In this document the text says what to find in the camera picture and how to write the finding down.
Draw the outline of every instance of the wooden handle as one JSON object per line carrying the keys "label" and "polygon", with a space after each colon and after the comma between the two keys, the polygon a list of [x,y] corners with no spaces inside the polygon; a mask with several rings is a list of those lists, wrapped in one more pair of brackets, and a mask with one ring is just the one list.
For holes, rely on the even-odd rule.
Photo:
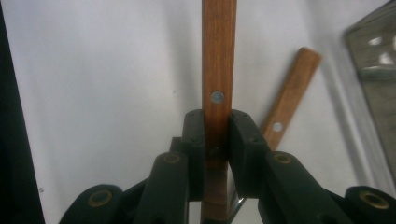
{"label": "wooden handle", "polygon": [[262,126],[262,134],[271,150],[276,150],[282,139],[320,60],[320,55],[311,49],[301,48],[298,51],[282,90]]}
{"label": "wooden handle", "polygon": [[204,223],[227,220],[227,136],[233,96],[235,14],[236,0],[203,0]]}

